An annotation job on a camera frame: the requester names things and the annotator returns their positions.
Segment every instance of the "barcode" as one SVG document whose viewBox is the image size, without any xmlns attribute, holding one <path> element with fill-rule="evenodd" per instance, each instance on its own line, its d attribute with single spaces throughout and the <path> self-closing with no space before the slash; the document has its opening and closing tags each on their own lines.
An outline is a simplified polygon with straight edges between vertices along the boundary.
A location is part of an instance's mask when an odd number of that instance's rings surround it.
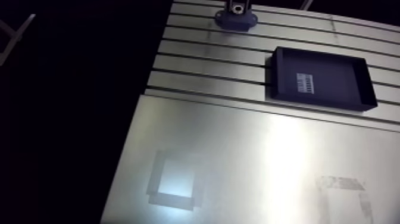
<svg viewBox="0 0 400 224">
<path fill-rule="evenodd" d="M 313 76 L 297 73 L 297 91 L 306 94 L 314 94 Z"/>
</svg>

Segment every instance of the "square outline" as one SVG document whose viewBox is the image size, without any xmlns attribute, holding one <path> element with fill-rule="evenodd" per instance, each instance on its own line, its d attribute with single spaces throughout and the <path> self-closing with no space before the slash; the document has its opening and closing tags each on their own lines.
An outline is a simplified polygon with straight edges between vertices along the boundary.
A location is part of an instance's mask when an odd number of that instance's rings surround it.
<svg viewBox="0 0 400 224">
<path fill-rule="evenodd" d="M 354 178 L 340 178 L 335 176 L 321 176 L 315 180 L 317 188 L 320 192 L 320 221 L 319 224 L 330 224 L 329 215 L 329 198 L 327 190 L 333 189 L 343 189 L 358 191 L 358 198 L 360 199 L 361 211 L 364 214 L 365 223 L 373 224 L 374 219 L 372 216 L 372 206 L 368 199 L 368 194 L 365 188 L 359 183 L 357 179 Z"/>
<path fill-rule="evenodd" d="M 165 161 L 168 158 L 172 160 L 189 161 L 195 166 L 195 177 L 193 181 L 191 197 L 183 197 L 158 192 L 161 177 L 164 171 Z M 177 209 L 185 209 L 190 211 L 193 211 L 194 207 L 200 207 L 202 204 L 205 176 L 205 173 L 201 168 L 201 164 L 199 164 L 200 161 L 201 160 L 195 155 L 171 151 L 157 151 L 146 191 L 146 194 L 149 195 L 149 204 L 174 207 Z"/>
</svg>

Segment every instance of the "metal surface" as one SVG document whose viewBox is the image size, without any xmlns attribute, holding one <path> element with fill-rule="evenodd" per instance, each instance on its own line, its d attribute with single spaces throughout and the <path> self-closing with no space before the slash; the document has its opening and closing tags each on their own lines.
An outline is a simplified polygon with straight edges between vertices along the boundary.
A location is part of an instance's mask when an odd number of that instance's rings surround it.
<svg viewBox="0 0 400 224">
<path fill-rule="evenodd" d="M 221 7 L 209 7 L 202 5 L 173 4 L 172 13 L 186 15 L 200 15 L 213 17 L 221 10 Z M 313 17 L 304 17 L 299 14 L 282 14 L 279 12 L 254 11 L 259 23 L 294 26 L 303 29 L 317 29 L 325 32 L 339 33 L 341 35 L 359 36 L 362 38 L 373 38 L 382 41 L 400 43 L 400 32 L 377 29 L 375 27 L 360 26 L 352 23 L 343 23 L 333 19 L 333 15 L 328 15 L 322 20 Z"/>
<path fill-rule="evenodd" d="M 269 88 L 262 85 L 233 82 L 228 80 L 208 79 L 204 77 L 187 76 L 181 74 L 152 71 L 148 81 L 149 86 L 189 91 L 193 93 L 209 94 L 219 97 L 231 97 L 256 101 L 256 103 L 270 103 L 274 105 L 287 105 L 298 109 L 313 109 L 316 111 L 328 111 L 345 116 L 352 115 L 369 119 L 380 119 L 400 123 L 400 107 L 379 103 L 377 108 L 363 113 L 340 110 L 336 108 L 321 107 L 295 102 L 279 101 L 265 96 Z"/>
<path fill-rule="evenodd" d="M 400 58 L 326 45 L 316 45 L 297 41 L 262 38 L 258 36 L 245 36 L 233 33 L 210 32 L 175 27 L 166 27 L 163 37 L 169 39 L 179 39 L 183 41 L 235 46 L 267 52 L 274 51 L 277 46 L 286 46 L 289 48 L 299 48 L 312 51 L 328 52 L 332 54 L 361 57 L 367 60 L 368 65 L 400 70 Z"/>
<path fill-rule="evenodd" d="M 399 139 L 394 132 L 141 97 L 102 223 L 393 223 Z M 201 206 L 149 203 L 158 151 L 200 158 L 207 174 Z M 185 176 L 170 169 L 162 184 L 180 188 L 174 183 Z M 322 191 L 326 176 L 355 179 L 364 190 Z"/>
<path fill-rule="evenodd" d="M 244 82 L 269 83 L 269 79 L 265 80 L 264 68 L 222 63 L 218 61 L 157 55 L 155 57 L 153 68 L 169 71 L 181 71 L 221 79 L 241 80 Z"/>
<path fill-rule="evenodd" d="M 196 43 L 161 41 L 158 52 L 191 57 L 212 58 L 254 66 L 263 66 L 265 64 L 265 54 L 262 52 L 225 48 L 222 46 L 201 45 Z"/>
<path fill-rule="evenodd" d="M 372 129 L 388 130 L 393 132 L 400 132 L 400 125 L 393 125 L 390 123 L 377 122 L 373 120 L 366 120 L 360 117 L 343 116 L 342 114 L 332 114 L 325 111 L 315 110 L 300 110 L 298 108 L 282 107 L 281 105 L 273 104 L 254 104 L 253 102 L 238 101 L 229 98 L 218 98 L 215 96 L 206 96 L 199 94 L 188 94 L 187 92 L 172 92 L 170 89 L 157 90 L 147 89 L 146 95 L 182 99 L 190 102 L 201 102 L 211 105 L 220 105 L 229 108 L 239 108 L 243 110 L 259 111 L 270 114 L 280 114 L 291 117 L 300 117 L 311 120 L 318 120 L 324 122 L 338 123 L 342 125 L 368 127 Z"/>
<path fill-rule="evenodd" d="M 211 18 L 200 18 L 186 15 L 170 15 L 168 25 L 194 27 L 207 30 L 221 30 Z M 258 24 L 247 32 L 251 35 L 261 35 L 267 38 L 287 38 L 295 41 L 314 42 L 323 45 L 352 48 L 360 51 L 376 52 L 378 54 L 400 56 L 400 45 L 395 43 L 377 42 L 371 39 L 358 38 L 335 33 L 321 32 L 295 27 L 282 27 L 271 24 Z"/>
<path fill-rule="evenodd" d="M 269 53 L 263 54 L 257 51 L 243 51 L 241 49 L 233 49 L 233 48 L 229 49 L 229 48 L 222 48 L 219 46 L 206 46 L 194 43 L 179 43 L 171 41 L 162 41 L 159 48 L 159 52 L 165 54 L 181 55 L 181 57 L 175 57 L 174 60 L 168 60 L 165 62 L 161 61 L 160 58 L 157 59 L 158 58 L 157 56 L 154 67 L 159 69 L 211 74 L 215 76 L 228 76 L 237 79 L 246 79 L 254 81 L 259 81 L 260 74 L 263 74 L 262 68 L 252 67 L 252 66 L 242 66 L 239 64 L 232 64 L 232 63 L 222 63 L 219 61 L 189 59 L 185 57 L 191 56 L 196 58 L 223 60 L 226 62 L 233 62 L 233 63 L 242 63 L 242 61 L 240 60 L 243 60 L 244 62 L 247 61 L 249 64 L 253 64 L 255 66 L 261 66 L 264 64 L 264 60 L 269 59 L 272 55 Z M 400 75 L 398 72 L 371 68 L 371 67 L 368 69 L 372 81 L 384 83 L 387 85 L 400 86 Z"/>
<path fill-rule="evenodd" d="M 223 2 L 178 1 L 101 223 L 395 223 L 400 28 L 254 5 L 262 23 L 228 33 Z M 366 58 L 378 107 L 270 99 L 277 46 Z"/>
</svg>

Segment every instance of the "metal bracket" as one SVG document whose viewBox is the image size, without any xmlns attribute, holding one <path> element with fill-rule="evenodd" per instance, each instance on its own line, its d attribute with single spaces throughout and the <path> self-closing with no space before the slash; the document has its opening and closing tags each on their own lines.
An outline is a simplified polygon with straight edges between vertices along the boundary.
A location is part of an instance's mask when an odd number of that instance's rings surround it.
<svg viewBox="0 0 400 224">
<path fill-rule="evenodd" d="M 258 22 L 258 18 L 251 11 L 249 0 L 243 2 L 225 3 L 225 9 L 215 14 L 215 23 L 222 29 L 235 31 L 248 31 Z"/>
</svg>

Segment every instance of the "black tray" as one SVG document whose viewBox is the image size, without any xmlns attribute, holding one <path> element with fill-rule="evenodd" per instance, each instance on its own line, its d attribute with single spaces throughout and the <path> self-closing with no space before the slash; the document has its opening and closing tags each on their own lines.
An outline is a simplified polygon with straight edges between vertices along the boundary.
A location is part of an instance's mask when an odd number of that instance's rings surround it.
<svg viewBox="0 0 400 224">
<path fill-rule="evenodd" d="M 278 46 L 271 68 L 274 99 L 355 111 L 377 107 L 363 58 Z"/>
</svg>

